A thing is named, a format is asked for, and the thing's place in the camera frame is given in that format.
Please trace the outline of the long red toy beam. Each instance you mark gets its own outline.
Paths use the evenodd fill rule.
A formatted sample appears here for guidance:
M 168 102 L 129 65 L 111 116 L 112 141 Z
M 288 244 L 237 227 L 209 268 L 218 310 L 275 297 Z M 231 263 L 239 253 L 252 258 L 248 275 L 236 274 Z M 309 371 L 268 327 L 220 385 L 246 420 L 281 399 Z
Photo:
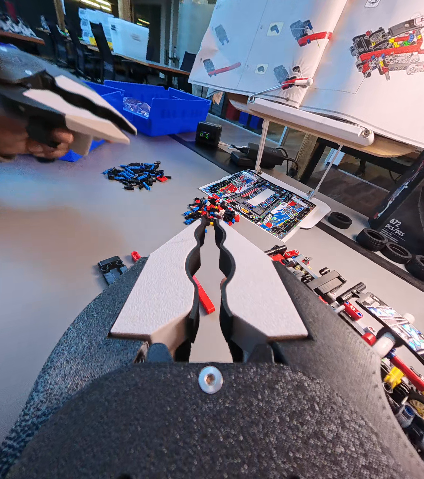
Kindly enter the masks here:
M 209 296 L 203 289 L 203 286 L 201 285 L 201 283 L 199 282 L 199 280 L 196 278 L 195 275 L 193 276 L 193 280 L 195 284 L 197 285 L 199 302 L 205 314 L 207 315 L 212 314 L 216 310 L 213 302 L 211 301 L 211 299 L 209 298 Z

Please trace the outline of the holographic sticker sheet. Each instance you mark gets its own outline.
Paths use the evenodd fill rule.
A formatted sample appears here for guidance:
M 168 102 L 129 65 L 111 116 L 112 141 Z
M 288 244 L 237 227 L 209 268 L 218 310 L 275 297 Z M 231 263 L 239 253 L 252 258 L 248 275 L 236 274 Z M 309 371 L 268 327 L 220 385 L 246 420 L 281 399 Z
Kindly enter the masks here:
M 287 241 L 315 212 L 316 205 L 250 170 L 223 177 L 199 188 L 279 240 Z

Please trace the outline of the black power bank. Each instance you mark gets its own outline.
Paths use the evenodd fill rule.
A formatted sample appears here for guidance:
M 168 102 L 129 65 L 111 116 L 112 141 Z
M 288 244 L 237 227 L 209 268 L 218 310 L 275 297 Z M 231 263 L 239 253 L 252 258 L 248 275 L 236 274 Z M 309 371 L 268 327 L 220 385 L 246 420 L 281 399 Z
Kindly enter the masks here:
M 218 148 L 221 140 L 222 125 L 205 121 L 198 122 L 195 144 L 202 147 Z

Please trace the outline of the wooden leg table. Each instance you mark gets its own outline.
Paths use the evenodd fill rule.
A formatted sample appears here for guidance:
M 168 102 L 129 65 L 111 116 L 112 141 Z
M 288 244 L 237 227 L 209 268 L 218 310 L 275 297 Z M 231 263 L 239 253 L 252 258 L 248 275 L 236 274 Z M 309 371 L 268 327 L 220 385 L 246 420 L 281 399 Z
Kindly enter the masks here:
M 344 142 L 334 142 L 329 139 L 318 137 L 314 134 L 306 134 L 299 152 L 295 158 L 298 163 L 297 179 L 301 183 L 307 183 L 327 147 L 337 149 L 340 152 L 359 160 L 359 167 L 356 173 L 362 177 L 366 170 L 366 164 L 370 163 L 389 171 L 392 181 L 403 175 L 414 160 L 419 157 L 420 152 L 414 147 L 398 143 L 382 136 L 379 136 L 374 144 L 367 147 L 346 145 Z

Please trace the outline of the pile of blue black pins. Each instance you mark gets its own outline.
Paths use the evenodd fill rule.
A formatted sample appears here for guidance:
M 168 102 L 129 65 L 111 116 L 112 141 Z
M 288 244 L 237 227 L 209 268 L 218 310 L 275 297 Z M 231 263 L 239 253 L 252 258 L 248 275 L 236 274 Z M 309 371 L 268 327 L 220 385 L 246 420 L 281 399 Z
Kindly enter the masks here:
M 172 179 L 161 168 L 161 162 L 131 162 L 111 167 L 102 172 L 109 181 L 116 181 L 123 185 L 124 190 L 145 189 L 149 191 L 156 182 L 165 183 Z

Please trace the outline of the small black power adapter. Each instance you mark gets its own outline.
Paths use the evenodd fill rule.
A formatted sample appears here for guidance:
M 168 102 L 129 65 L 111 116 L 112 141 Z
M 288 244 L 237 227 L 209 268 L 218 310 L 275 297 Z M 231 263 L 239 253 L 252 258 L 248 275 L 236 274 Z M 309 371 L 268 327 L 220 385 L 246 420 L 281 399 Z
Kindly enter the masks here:
M 235 166 L 241 168 L 242 170 L 254 170 L 257 161 L 256 159 L 248 158 L 245 153 L 240 151 L 232 151 L 230 160 Z

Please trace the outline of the person's left hand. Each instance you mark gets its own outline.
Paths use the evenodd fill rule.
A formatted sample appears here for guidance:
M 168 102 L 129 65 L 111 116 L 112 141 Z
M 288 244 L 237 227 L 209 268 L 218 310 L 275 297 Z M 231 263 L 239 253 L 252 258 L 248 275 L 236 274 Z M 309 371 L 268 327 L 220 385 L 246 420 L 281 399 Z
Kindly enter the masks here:
M 57 147 L 42 144 L 29 137 L 24 121 L 13 118 L 0 110 L 0 155 L 33 155 L 39 158 L 55 159 L 65 155 L 74 141 L 72 132 L 55 129 L 52 133 Z

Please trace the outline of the white book stand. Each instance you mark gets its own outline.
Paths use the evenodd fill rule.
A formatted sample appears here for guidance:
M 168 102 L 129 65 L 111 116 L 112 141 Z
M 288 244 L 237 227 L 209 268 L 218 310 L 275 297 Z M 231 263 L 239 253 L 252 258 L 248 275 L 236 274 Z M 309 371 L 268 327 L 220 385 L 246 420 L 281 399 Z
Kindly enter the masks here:
M 263 93 L 249 97 L 230 93 L 229 99 L 238 110 L 263 118 L 263 129 L 257 152 L 255 173 L 265 177 L 261 169 L 263 150 L 267 139 L 269 122 L 300 130 L 306 134 L 338 144 L 337 152 L 349 147 L 373 157 L 393 158 L 410 154 L 416 147 L 375 135 L 370 128 L 324 117 L 282 103 L 263 99 Z

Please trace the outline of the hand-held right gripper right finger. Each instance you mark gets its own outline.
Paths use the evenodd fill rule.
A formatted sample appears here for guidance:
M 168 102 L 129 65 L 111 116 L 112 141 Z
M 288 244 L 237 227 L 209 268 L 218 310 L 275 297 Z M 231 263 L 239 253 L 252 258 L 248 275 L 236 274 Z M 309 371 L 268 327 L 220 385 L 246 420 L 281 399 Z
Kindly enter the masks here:
M 248 356 L 257 345 L 307 338 L 279 267 L 263 250 L 224 221 L 214 226 L 220 250 L 220 327 L 232 356 Z

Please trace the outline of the pile of mixed toy bricks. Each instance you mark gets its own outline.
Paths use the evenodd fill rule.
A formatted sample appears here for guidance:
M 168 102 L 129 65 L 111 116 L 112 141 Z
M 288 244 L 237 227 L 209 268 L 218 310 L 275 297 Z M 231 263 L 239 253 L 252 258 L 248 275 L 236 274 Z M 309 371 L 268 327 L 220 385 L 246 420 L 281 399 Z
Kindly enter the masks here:
M 223 220 L 230 226 L 240 221 L 239 214 L 228 206 L 227 201 L 212 196 L 196 197 L 187 205 L 187 210 L 182 216 L 185 225 L 204 219 L 207 227 L 215 225 L 217 220 Z

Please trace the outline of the black toy panel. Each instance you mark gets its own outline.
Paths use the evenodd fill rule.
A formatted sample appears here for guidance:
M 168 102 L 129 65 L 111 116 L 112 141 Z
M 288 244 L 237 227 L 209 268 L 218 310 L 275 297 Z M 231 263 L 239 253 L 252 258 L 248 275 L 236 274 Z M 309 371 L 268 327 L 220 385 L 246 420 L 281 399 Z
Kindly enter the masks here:
M 128 268 L 119 256 L 101 260 L 97 263 L 97 267 L 107 285 L 112 285 L 122 274 L 127 272 Z

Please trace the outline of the white storage box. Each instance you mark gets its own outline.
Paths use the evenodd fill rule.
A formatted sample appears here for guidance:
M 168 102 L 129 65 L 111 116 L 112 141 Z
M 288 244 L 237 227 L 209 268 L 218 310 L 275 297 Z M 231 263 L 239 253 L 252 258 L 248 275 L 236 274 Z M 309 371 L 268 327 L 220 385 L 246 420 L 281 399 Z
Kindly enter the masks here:
M 119 18 L 108 19 L 113 52 L 125 57 L 146 60 L 149 28 Z

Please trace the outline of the black toy set box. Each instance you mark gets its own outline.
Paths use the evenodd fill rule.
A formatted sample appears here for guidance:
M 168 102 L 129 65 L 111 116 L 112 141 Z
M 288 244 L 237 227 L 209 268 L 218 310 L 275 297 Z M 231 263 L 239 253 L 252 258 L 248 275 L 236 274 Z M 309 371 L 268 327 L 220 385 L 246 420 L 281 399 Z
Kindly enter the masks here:
M 376 207 L 369 225 L 412 254 L 424 255 L 424 152 Z

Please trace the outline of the shiny clear plastic bag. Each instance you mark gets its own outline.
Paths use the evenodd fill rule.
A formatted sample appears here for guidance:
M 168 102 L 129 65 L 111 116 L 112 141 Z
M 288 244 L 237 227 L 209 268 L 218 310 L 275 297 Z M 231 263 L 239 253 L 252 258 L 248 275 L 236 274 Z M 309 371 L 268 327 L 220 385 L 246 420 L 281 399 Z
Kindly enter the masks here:
M 123 97 L 123 110 L 131 115 L 149 119 L 150 105 L 132 97 Z

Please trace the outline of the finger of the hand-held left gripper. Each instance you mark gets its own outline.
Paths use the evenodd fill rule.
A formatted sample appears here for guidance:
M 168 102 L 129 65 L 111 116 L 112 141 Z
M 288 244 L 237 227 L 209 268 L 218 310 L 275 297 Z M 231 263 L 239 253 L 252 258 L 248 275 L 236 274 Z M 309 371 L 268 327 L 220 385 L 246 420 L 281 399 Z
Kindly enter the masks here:
M 112 143 L 130 143 L 130 133 L 119 129 L 110 121 L 100 119 L 84 109 L 68 104 L 52 89 L 26 89 L 23 96 L 58 111 L 64 117 L 66 127 L 76 133 Z
M 137 128 L 122 113 L 86 85 L 65 75 L 58 75 L 52 77 L 52 90 L 68 104 L 84 109 L 100 119 L 110 121 L 127 133 L 137 135 Z

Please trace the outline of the instruction booklet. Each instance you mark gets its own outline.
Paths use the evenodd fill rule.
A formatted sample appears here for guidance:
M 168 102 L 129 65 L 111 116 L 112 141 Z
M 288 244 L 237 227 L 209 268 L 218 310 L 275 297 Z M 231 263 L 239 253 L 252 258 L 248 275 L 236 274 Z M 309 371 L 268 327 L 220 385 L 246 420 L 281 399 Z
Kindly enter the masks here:
M 217 1 L 190 81 L 424 149 L 424 1 Z

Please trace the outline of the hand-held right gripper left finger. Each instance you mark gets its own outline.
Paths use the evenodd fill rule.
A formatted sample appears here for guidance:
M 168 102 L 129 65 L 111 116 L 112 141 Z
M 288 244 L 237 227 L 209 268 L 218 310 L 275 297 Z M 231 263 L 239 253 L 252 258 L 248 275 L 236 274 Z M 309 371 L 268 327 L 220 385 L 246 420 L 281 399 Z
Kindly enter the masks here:
M 192 343 L 199 322 L 198 287 L 206 221 L 197 220 L 153 251 L 133 285 L 110 335 L 164 344 L 171 354 Z

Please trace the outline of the partly built toy car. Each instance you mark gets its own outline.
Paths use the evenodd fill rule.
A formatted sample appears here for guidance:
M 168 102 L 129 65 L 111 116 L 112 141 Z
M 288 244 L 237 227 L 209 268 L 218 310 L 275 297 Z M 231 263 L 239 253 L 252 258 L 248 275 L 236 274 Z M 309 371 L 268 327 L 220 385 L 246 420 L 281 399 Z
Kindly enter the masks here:
M 419 456 L 424 459 L 424 334 L 359 283 L 338 295 L 346 280 L 329 268 L 319 274 L 310 259 L 285 245 L 265 253 L 288 269 L 349 325 L 381 359 L 379 384 L 385 398 Z

